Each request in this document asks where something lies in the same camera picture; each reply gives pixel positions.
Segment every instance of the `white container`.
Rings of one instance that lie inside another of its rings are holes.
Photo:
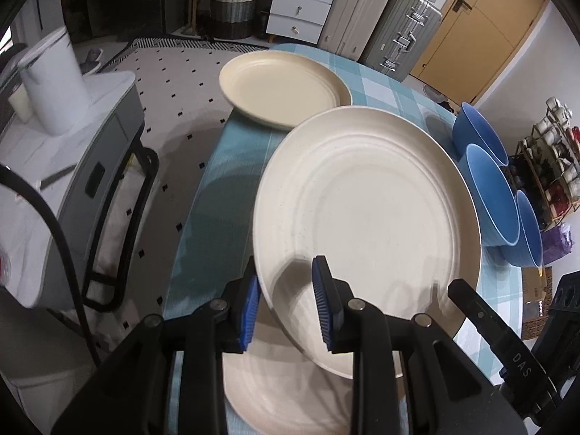
[[[22,82],[42,126],[51,136],[81,121],[91,104],[66,27],[57,29],[18,62]]]
[[[21,83],[14,88],[12,94],[8,97],[8,103],[23,123],[27,123],[34,116],[33,104],[28,98],[26,87]]]

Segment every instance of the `wooden door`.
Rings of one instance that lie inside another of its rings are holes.
[[[411,72],[457,104],[473,102],[489,86],[529,33],[544,3],[462,1],[450,5]]]

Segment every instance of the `silver suitcase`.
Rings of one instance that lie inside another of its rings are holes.
[[[318,47],[358,60],[388,0],[334,0]]]
[[[402,82],[441,24],[427,0],[389,0],[360,62]]]

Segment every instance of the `table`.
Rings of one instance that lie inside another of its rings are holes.
[[[297,44],[283,44],[276,50],[305,55],[327,66],[349,87],[353,104],[371,106],[401,115],[428,132],[457,160],[451,141],[455,116],[416,91],[386,75],[338,55]],[[190,314],[199,305],[219,296],[225,284],[240,277],[252,253],[251,217],[260,177],[282,132],[254,123],[233,110],[199,184],[182,231],[164,317]],[[482,251],[477,292],[521,334],[521,270],[508,264],[496,249]],[[455,337],[459,346],[493,381],[501,368],[475,327],[466,321]],[[176,427],[181,360],[176,370],[170,399],[170,429]],[[228,407],[232,434],[256,432]]]

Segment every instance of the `white plate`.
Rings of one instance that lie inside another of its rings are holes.
[[[224,353],[223,374],[231,406],[260,433],[349,433],[352,381],[319,368],[300,353],[264,300],[248,350]]]
[[[454,336],[465,317],[447,298],[457,277],[476,287],[481,241],[459,170],[419,127],[353,106],[310,118],[282,141],[260,181],[256,270],[286,335],[316,364],[352,377],[352,354],[323,343],[311,262],[383,312],[429,313]],[[397,374],[401,373],[397,362]]]
[[[352,104],[349,89],[334,72],[308,57],[279,50],[230,60],[220,71],[219,84],[238,110],[279,129]]]

